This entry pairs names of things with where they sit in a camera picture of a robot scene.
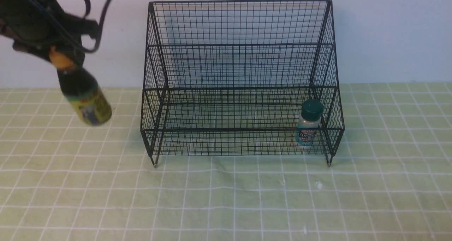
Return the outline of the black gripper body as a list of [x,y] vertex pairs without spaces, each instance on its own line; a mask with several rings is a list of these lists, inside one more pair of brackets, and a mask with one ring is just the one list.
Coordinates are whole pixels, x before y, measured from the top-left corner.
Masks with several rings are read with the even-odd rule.
[[[95,20],[77,17],[63,10],[57,0],[36,0],[72,36],[77,43],[88,35],[95,39],[100,26]],[[13,40],[13,49],[50,61],[50,49],[81,66],[85,53],[65,40],[35,6],[27,0],[1,0],[1,35]]]

